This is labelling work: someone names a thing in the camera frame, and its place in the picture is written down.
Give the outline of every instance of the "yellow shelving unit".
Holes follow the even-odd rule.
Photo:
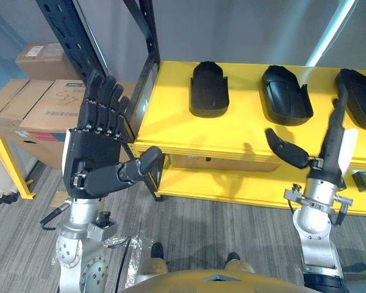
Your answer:
[[[302,186],[307,170],[298,170],[276,157],[267,145],[265,129],[273,128],[286,141],[317,156],[337,97],[339,68],[285,66],[300,84],[308,84],[314,116],[299,126],[272,123],[262,105],[262,75],[268,65],[219,63],[228,77],[228,111],[217,118],[200,118],[188,110],[190,78],[198,62],[163,61],[142,125],[131,148],[139,155],[152,145],[166,154],[216,157],[253,162],[277,162],[272,173],[182,169],[165,166],[157,195],[177,195],[285,208],[283,190]],[[357,128],[358,140],[350,170],[366,170],[366,130],[346,114],[343,126]],[[355,199],[350,212],[366,214],[366,193],[351,177],[341,194]]]
[[[244,172],[208,169],[173,168],[166,157],[161,184],[156,193],[204,200],[228,201],[271,208],[289,208],[284,189],[293,183],[305,185],[306,170],[282,165],[274,172]],[[352,198],[348,213],[366,215],[366,192],[358,192],[351,173],[345,177],[347,189],[338,192]]]

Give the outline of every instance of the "gray wall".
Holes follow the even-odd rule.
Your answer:
[[[358,1],[345,27],[317,65],[366,69],[366,0]]]
[[[146,58],[146,47],[126,6],[120,0],[79,2],[111,73],[121,80],[135,81]],[[153,0],[153,3],[163,60],[304,65],[338,1]],[[0,0],[0,16],[25,43],[56,42],[34,0]],[[13,62],[19,51],[10,38],[0,35],[0,56],[7,63]],[[366,0],[359,0],[347,25],[318,64],[366,68]]]

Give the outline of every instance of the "cardboard box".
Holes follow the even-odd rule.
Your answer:
[[[20,127],[23,118],[52,84],[52,81],[11,80],[0,91],[0,134],[40,161],[51,165],[51,162],[45,160],[49,158],[57,167],[59,164],[56,161],[60,160],[60,156],[52,153],[36,137]]]
[[[131,96],[134,83],[121,82]],[[79,80],[12,80],[0,91],[0,133],[46,165],[61,169],[66,130],[77,126],[85,87]],[[120,161],[129,160],[121,149]]]
[[[219,159],[215,157],[168,155],[174,168],[201,168],[214,170],[235,170],[251,172],[273,172],[280,164],[272,162],[251,162],[241,160]]]
[[[131,96],[135,84],[132,82],[120,82],[120,84],[124,87],[123,95]],[[85,86],[82,81],[56,80],[20,126],[35,137],[40,145],[62,157],[66,130],[77,126],[84,92]],[[129,157],[122,148],[120,161],[128,160]],[[48,165],[57,168],[54,162],[49,162]]]
[[[15,62],[31,79],[80,79],[60,43],[28,45]]]

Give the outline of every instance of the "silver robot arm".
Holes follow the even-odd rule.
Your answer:
[[[297,184],[284,193],[291,209],[290,201],[302,206],[293,212],[293,223],[300,235],[305,287],[320,292],[343,293],[348,290],[336,246],[329,234],[331,225],[340,225],[348,207],[353,204],[351,199],[336,193],[345,188],[342,175],[351,162],[357,131],[345,131],[342,127],[348,97],[339,79],[340,75],[337,76],[339,100],[334,103],[319,157],[310,158],[300,147],[280,139],[272,129],[265,132],[270,148],[278,157],[300,169],[310,167],[303,194]],[[341,203],[341,208],[333,221],[335,201]]]
[[[77,128],[66,132],[62,173],[70,197],[40,223],[45,225],[65,209],[67,219],[56,228],[56,255],[61,267],[61,293],[102,293],[108,276],[103,242],[117,231],[104,197],[131,187],[150,172],[160,158],[152,146],[140,158],[120,163],[127,98],[113,76],[93,71],[88,79]]]

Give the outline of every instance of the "fluorescent light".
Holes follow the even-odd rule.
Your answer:
[[[316,66],[318,60],[322,57],[325,49],[330,44],[331,40],[335,36],[339,27],[342,25],[344,19],[346,18],[348,12],[350,12],[352,6],[356,0],[341,0],[339,6],[337,7],[334,15],[329,21],[323,35],[318,41],[313,53],[310,55],[306,66],[314,67]]]

